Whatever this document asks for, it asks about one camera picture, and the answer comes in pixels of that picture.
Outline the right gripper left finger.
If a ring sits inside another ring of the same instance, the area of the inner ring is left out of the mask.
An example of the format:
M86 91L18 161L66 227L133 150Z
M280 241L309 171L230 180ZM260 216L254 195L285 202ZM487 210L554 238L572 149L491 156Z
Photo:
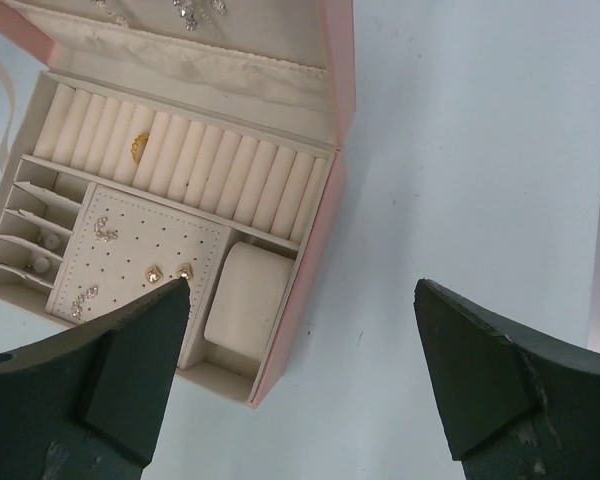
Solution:
M0 353L0 479L139 479L152 462L190 312L172 280Z

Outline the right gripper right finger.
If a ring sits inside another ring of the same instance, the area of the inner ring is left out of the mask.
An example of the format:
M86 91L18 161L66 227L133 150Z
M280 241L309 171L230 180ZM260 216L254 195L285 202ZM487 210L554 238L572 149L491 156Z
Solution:
M429 279L414 310L453 460L468 479L600 479L600 353Z

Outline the beige ring cushion block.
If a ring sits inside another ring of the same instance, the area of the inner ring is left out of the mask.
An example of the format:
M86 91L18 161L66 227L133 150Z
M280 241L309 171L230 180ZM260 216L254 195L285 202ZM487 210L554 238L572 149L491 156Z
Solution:
M204 330L207 341L261 361L294 261L239 242L224 263Z

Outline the pink jewelry box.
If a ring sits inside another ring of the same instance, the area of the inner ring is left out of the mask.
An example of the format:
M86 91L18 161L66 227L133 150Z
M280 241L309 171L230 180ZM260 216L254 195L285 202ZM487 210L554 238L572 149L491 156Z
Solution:
M0 1L41 61L0 146L0 301L64 328L193 267L178 374L258 406L284 372L345 180L350 1ZM94 223L119 238L100 242ZM55 233L57 252L40 245ZM230 249L294 261L261 361L204 330ZM51 259L44 277L27 266ZM82 319L71 302L98 296Z

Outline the small gold earring front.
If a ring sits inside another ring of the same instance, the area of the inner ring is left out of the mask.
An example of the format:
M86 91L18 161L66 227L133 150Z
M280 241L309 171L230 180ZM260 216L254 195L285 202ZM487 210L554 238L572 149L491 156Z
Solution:
M176 269L176 274L187 282L192 282L194 279L193 267L189 263L180 264Z

